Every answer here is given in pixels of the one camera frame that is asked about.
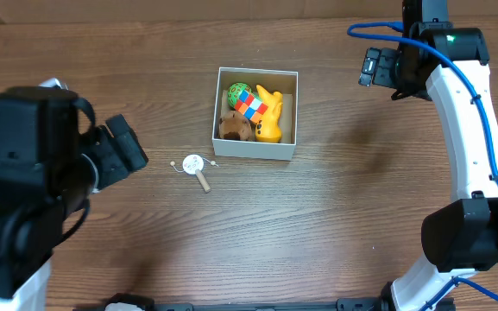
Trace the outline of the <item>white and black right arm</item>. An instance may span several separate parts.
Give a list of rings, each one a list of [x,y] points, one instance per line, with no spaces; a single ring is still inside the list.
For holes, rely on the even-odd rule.
[[[387,284],[381,310],[451,310],[448,293],[498,264],[498,126],[489,83],[489,52],[479,29],[399,30],[397,49],[370,48],[364,86],[393,90],[393,99],[431,100],[451,167],[451,202],[421,226],[422,253]]]

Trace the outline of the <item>yellow rubber giraffe toy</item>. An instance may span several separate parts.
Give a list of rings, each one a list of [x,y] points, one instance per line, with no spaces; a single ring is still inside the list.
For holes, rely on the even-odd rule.
[[[268,108],[255,126],[255,138],[260,143],[278,143],[282,138],[279,119],[283,106],[283,94],[281,92],[270,93],[261,85],[257,85],[256,90]]]

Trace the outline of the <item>brown capybara plush toy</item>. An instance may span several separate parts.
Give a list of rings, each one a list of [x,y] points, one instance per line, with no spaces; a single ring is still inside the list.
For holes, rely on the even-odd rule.
[[[250,121],[239,111],[229,111],[219,118],[218,137],[225,140],[251,141]]]

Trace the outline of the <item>colourful two-by-two puzzle cube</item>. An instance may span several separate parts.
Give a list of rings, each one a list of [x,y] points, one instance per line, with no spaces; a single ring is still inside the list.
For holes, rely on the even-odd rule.
[[[234,109],[243,114],[251,123],[258,124],[268,106],[252,92],[243,90],[235,102]]]

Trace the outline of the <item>green patterned egg toy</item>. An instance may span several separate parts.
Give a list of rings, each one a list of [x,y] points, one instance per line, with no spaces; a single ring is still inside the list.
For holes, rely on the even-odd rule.
[[[243,91],[252,92],[250,86],[243,82],[236,82],[229,87],[227,92],[227,102],[232,109],[235,108],[236,102]]]

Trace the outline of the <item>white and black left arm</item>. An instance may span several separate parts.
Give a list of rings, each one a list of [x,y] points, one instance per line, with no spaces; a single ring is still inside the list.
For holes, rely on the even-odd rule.
[[[2,151],[0,143],[0,310],[42,310],[54,248],[83,225],[90,195],[148,158],[121,114],[55,156]]]

